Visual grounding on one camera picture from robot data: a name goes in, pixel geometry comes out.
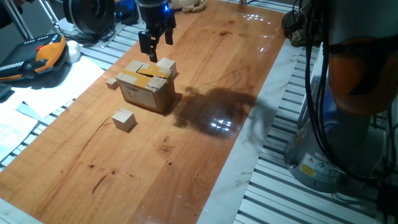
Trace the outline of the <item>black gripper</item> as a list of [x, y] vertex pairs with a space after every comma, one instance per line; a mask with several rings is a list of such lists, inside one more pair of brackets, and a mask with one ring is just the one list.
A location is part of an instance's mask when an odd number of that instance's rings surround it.
[[148, 55], [151, 62], [156, 63], [156, 48], [159, 43], [156, 36], [164, 34], [166, 44], [174, 44], [176, 21], [173, 6], [168, 0], [136, 0], [136, 4], [146, 24], [146, 30], [138, 33], [141, 52]]

